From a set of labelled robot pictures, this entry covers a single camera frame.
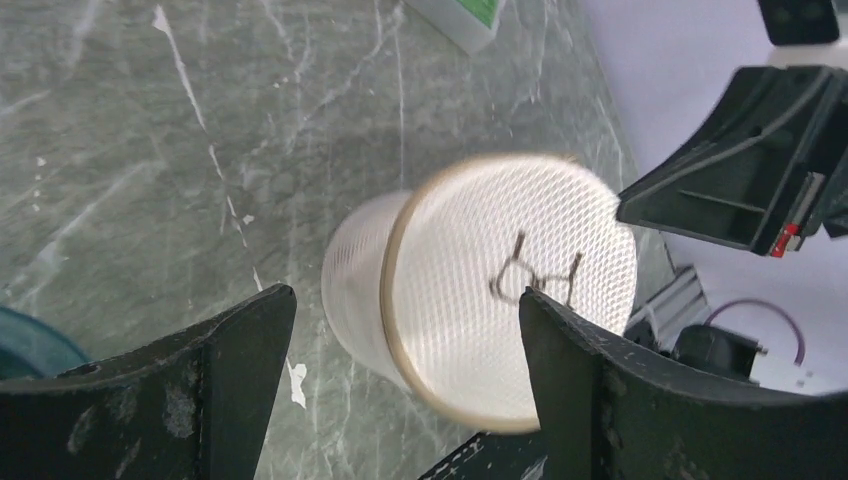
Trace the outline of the round white mesh pouch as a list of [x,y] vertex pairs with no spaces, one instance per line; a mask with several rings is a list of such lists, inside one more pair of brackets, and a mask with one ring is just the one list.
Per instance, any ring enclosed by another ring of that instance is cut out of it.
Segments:
[[518,319],[526,288],[622,334],[634,234],[617,194],[571,155],[480,155],[349,214],[325,253],[321,298],[359,363],[470,428],[539,419]]

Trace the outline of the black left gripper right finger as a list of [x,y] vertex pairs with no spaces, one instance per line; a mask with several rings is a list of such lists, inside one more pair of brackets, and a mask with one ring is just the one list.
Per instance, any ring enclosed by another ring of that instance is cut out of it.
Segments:
[[547,479],[843,479],[847,396],[693,369],[527,289],[521,337]]

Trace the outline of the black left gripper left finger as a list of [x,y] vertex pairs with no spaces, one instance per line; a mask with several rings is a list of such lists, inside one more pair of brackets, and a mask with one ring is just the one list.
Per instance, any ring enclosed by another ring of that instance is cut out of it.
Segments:
[[5,479],[250,479],[296,316],[275,284],[136,350],[1,384]]

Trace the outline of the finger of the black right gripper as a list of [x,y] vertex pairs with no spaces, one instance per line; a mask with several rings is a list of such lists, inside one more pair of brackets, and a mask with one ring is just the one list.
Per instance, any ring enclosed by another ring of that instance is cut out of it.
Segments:
[[620,194],[619,221],[781,257],[847,234],[847,72],[742,67],[700,128]]

